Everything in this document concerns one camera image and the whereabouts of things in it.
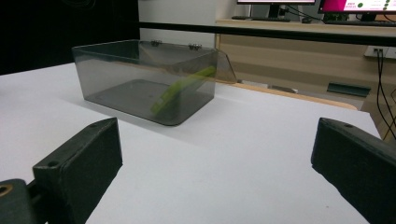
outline white wall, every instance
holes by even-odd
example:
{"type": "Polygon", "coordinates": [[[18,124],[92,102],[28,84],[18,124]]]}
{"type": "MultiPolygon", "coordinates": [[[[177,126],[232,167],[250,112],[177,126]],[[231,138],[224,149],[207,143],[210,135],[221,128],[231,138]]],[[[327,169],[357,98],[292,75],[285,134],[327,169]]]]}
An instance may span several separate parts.
{"type": "MultiPolygon", "coordinates": [[[[237,6],[236,0],[139,0],[139,20],[195,25],[215,25],[216,19],[246,14],[247,6],[237,6]]],[[[215,47],[215,35],[193,32],[141,29],[142,40],[164,43],[201,44],[215,47]]]]}

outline computer monitor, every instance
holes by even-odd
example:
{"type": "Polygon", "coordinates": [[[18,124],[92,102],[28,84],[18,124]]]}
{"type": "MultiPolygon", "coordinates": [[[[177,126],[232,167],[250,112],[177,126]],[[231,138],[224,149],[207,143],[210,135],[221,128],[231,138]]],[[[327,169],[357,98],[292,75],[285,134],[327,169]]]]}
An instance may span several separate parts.
{"type": "Polygon", "coordinates": [[[396,14],[396,0],[321,0],[318,13],[362,14],[361,21],[374,21],[378,14],[396,14]]]}
{"type": "Polygon", "coordinates": [[[281,5],[314,5],[315,0],[236,0],[238,5],[270,5],[269,18],[276,18],[281,5]]]}

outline clear acrylic container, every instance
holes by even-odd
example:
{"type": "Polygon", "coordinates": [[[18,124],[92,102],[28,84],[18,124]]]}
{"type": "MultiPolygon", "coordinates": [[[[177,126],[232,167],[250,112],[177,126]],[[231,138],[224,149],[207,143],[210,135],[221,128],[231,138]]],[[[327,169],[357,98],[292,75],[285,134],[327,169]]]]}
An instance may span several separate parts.
{"type": "Polygon", "coordinates": [[[214,98],[218,51],[127,40],[72,49],[84,99],[178,125],[214,98]]]}

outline black cable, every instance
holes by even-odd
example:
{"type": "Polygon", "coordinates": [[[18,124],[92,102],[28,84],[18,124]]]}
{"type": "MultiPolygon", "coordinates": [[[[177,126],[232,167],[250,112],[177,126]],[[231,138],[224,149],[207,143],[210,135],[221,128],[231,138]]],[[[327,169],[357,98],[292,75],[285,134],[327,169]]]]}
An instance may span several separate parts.
{"type": "Polygon", "coordinates": [[[90,10],[96,5],[96,0],[62,0],[62,2],[70,7],[81,10],[90,10]]]}
{"type": "Polygon", "coordinates": [[[293,14],[293,15],[297,15],[297,16],[306,16],[306,17],[309,17],[309,18],[311,18],[311,19],[313,19],[313,20],[321,21],[321,19],[316,18],[316,17],[313,17],[313,16],[310,16],[310,15],[308,15],[308,14],[306,14],[306,13],[303,13],[302,11],[300,11],[300,10],[298,10],[298,9],[295,9],[294,7],[291,7],[290,5],[287,5],[287,7],[293,9],[294,11],[296,11],[296,12],[298,13],[298,14],[295,14],[295,13],[292,13],[292,12],[289,11],[289,13],[291,13],[291,14],[293,14]]]}
{"type": "Polygon", "coordinates": [[[388,110],[389,110],[389,112],[390,112],[390,114],[391,114],[391,117],[392,117],[392,119],[393,119],[393,115],[392,115],[392,113],[391,113],[391,111],[390,111],[390,107],[389,107],[389,104],[388,104],[388,100],[387,100],[387,98],[385,97],[384,89],[382,88],[382,68],[383,68],[383,66],[384,66],[384,54],[383,54],[383,51],[382,51],[382,50],[378,50],[378,51],[376,52],[376,56],[377,56],[377,61],[378,61],[378,89],[376,90],[376,106],[377,106],[377,108],[378,108],[379,114],[380,114],[381,117],[382,117],[382,120],[385,121],[385,123],[387,124],[387,126],[388,126],[388,128],[389,128],[389,132],[391,132],[391,134],[393,135],[393,137],[396,139],[396,135],[395,135],[395,133],[393,132],[392,127],[388,124],[388,122],[387,122],[387,120],[385,119],[384,114],[382,113],[382,110],[381,110],[381,108],[380,108],[380,106],[379,106],[379,92],[381,91],[381,92],[382,92],[382,95],[383,95],[383,97],[384,97],[384,99],[385,99],[385,102],[386,102],[386,104],[387,104],[388,110]]]}
{"type": "Polygon", "coordinates": [[[391,20],[390,18],[388,18],[387,15],[384,15],[384,17],[385,17],[388,21],[393,21],[393,20],[391,20]]]}
{"type": "Polygon", "coordinates": [[[396,117],[394,117],[394,118],[392,118],[392,123],[390,124],[390,126],[392,126],[392,125],[396,125],[396,117]]]}
{"type": "Polygon", "coordinates": [[[393,90],[393,92],[390,93],[390,96],[392,97],[393,102],[396,104],[395,97],[393,96],[393,93],[396,92],[396,89],[393,90]]]}
{"type": "MultiPolygon", "coordinates": [[[[361,18],[358,17],[358,14],[355,14],[355,17],[358,21],[361,21],[361,18]]],[[[389,19],[386,15],[384,15],[384,17],[388,20],[388,21],[382,21],[382,22],[389,22],[392,21],[391,19],[389,19]]]]}

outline table surface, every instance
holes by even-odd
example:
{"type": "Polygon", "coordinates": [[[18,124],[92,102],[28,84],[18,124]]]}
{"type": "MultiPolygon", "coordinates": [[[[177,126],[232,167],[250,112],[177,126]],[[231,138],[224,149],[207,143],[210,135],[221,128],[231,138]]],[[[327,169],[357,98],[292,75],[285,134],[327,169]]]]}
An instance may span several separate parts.
{"type": "Polygon", "coordinates": [[[310,157],[318,119],[378,136],[370,115],[217,84],[176,127],[86,102],[70,64],[0,76],[0,180],[117,117],[123,166],[87,223],[367,223],[310,157]]]}

